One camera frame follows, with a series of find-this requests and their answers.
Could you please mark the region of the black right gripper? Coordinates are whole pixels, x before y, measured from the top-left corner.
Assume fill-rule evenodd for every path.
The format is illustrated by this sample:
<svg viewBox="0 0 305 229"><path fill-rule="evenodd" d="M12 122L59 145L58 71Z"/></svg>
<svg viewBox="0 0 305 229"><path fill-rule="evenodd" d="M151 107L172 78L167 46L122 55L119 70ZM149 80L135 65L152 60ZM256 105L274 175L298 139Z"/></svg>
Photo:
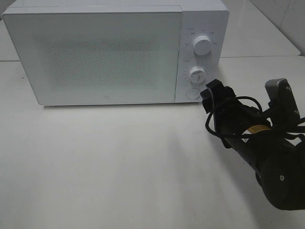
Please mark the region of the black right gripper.
<svg viewBox="0 0 305 229"><path fill-rule="evenodd" d="M242 104L233 89L215 79L200 93L207 113L212 112L214 129L226 148L240 155L270 155L270 122L255 107Z"/></svg>

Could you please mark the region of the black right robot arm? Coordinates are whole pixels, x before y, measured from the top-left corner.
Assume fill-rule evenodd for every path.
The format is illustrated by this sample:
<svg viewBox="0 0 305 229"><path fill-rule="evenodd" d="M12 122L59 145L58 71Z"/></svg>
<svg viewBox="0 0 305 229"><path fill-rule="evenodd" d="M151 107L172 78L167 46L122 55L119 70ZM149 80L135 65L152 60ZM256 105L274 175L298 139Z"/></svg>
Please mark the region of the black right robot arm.
<svg viewBox="0 0 305 229"><path fill-rule="evenodd" d="M255 171L268 201L280 210L305 208L305 120L285 78L265 83L269 108L213 80L201 92L206 130L236 151Z"/></svg>

